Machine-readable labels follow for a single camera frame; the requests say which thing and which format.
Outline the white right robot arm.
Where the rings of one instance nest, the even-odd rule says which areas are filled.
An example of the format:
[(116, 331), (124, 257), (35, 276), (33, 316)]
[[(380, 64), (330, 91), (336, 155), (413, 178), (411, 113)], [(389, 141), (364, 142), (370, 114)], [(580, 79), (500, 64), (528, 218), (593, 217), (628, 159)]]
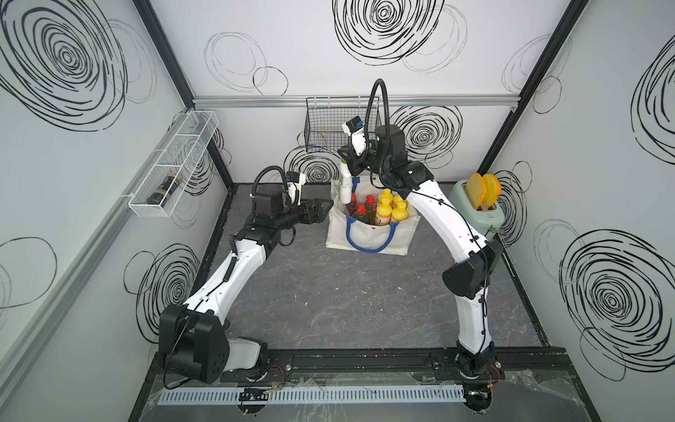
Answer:
[(403, 132), (382, 125), (373, 141), (357, 119), (343, 125), (347, 144), (339, 150), (353, 176), (376, 172), (381, 184), (402, 195), (430, 223), (448, 248), (454, 264), (442, 274), (455, 296), (460, 334), (457, 365), (464, 378), (476, 379), (495, 356), (488, 325), (490, 274), (503, 247), (473, 228), (453, 207), (434, 175), (421, 162), (408, 158)]

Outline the mint green toaster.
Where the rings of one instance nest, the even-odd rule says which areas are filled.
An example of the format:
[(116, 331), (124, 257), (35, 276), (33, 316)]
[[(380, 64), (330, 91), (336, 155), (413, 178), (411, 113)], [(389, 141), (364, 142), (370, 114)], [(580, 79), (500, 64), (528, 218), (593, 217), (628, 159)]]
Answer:
[(473, 209), (465, 192), (466, 182), (466, 179), (456, 182), (448, 198), (474, 229), (492, 240), (506, 221), (504, 211), (498, 203), (487, 210)]

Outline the yellow toy toast slice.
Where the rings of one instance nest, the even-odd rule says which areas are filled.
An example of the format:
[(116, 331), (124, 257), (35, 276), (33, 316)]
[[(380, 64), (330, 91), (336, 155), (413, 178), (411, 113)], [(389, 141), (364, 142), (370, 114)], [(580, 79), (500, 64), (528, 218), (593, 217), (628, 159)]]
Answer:
[(473, 209), (479, 209), (487, 193), (483, 176), (479, 173), (472, 174), (465, 184), (465, 193)]

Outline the yellow-green soap bottle red cap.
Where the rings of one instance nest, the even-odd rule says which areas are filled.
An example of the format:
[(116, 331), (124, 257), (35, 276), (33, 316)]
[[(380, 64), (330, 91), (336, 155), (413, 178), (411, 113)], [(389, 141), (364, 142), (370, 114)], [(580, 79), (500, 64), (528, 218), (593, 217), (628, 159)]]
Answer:
[(366, 202), (365, 202), (365, 208), (367, 211), (367, 218), (368, 218), (368, 223), (371, 225), (374, 225), (374, 218), (375, 218), (375, 213), (377, 209), (377, 202), (375, 200), (374, 195), (367, 195)]

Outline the aluminium wall rail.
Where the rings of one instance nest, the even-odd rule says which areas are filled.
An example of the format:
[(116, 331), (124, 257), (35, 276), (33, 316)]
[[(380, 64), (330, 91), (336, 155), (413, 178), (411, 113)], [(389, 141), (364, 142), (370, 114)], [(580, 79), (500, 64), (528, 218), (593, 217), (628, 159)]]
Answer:
[[(365, 107), (367, 95), (284, 95), (284, 96), (205, 96), (196, 97), (194, 106), (202, 109)], [(520, 102), (516, 94), (417, 94), (388, 95), (391, 107), (510, 107)]]

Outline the green soap bottle red cap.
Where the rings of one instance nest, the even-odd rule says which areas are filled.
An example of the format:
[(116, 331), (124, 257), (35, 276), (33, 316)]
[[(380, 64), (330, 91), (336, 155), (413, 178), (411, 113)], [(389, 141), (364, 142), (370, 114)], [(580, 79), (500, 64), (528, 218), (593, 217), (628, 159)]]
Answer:
[(367, 214), (367, 208), (365, 205), (360, 204), (356, 207), (355, 212), (353, 213), (353, 218), (359, 222), (369, 224), (369, 216)]

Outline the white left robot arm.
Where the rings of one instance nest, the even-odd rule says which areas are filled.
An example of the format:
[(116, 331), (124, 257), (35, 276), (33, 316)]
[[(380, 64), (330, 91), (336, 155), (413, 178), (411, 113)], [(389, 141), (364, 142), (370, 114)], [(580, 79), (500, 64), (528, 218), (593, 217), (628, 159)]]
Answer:
[(253, 193), (251, 214), (231, 237), (228, 257), (183, 304), (163, 310), (158, 354), (165, 373), (215, 383), (226, 372), (258, 367), (264, 343), (228, 339), (228, 314), (246, 282), (281, 244), (284, 230), (327, 218), (332, 200), (304, 199), (301, 191), (292, 186)]

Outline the white bag with blue handles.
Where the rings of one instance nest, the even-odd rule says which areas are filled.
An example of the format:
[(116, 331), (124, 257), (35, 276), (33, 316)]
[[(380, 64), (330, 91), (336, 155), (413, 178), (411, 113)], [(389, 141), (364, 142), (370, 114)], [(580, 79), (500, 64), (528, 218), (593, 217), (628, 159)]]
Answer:
[(385, 226), (362, 223), (349, 216), (340, 197), (341, 182), (332, 181), (330, 195), (334, 205), (329, 212), (326, 247), (363, 253), (380, 253), (406, 256), (421, 216), (413, 206), (408, 207), (409, 217)]

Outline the dark bottle in shelf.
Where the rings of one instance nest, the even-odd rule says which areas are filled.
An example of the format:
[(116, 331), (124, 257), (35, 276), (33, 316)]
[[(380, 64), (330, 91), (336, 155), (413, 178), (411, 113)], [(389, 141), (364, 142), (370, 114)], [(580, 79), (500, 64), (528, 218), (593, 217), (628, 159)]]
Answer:
[(159, 184), (158, 188), (146, 199), (149, 205), (163, 207), (170, 196), (181, 186), (182, 178), (177, 173), (170, 173)]

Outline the orange soap bottle yellow cap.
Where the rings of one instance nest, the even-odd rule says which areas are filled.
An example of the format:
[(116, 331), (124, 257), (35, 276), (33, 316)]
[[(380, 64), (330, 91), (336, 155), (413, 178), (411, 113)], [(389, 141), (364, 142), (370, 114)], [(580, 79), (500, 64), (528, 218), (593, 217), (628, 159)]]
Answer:
[(403, 197), (402, 197), (400, 194), (397, 194), (397, 195), (393, 198), (393, 204), (394, 204), (394, 207), (397, 207), (400, 203), (408, 204), (407, 200), (404, 200)]
[(376, 226), (389, 225), (392, 215), (391, 199), (385, 197), (379, 200), (378, 206), (374, 214), (374, 224)]
[(393, 202), (393, 194), (390, 189), (384, 189), (379, 193), (378, 202), (382, 203), (385, 199), (387, 199), (389, 203)]
[(397, 205), (392, 209), (390, 221), (392, 223), (400, 223), (409, 218), (408, 204), (403, 200), (398, 202)]

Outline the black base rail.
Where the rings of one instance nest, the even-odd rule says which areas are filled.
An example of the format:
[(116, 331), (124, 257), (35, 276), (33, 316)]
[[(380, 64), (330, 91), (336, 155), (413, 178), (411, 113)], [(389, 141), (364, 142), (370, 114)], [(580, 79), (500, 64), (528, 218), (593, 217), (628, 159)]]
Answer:
[(570, 357), (558, 347), (498, 347), (476, 365), (457, 348), (263, 349), (250, 371), (261, 375), (272, 369), (276, 381), (287, 382), (301, 374), (379, 372), (430, 373), (441, 381), (497, 381), (506, 378), (506, 371), (570, 367)]

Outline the white soap bottle green cap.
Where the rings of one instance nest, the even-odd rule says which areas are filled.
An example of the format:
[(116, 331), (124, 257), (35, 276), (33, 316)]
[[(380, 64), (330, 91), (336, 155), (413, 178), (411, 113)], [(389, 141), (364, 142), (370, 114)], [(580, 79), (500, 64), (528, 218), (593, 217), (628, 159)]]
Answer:
[(340, 171), (340, 200), (344, 205), (348, 205), (353, 202), (353, 175), (349, 169), (348, 163), (344, 158), (341, 158), (339, 164)]

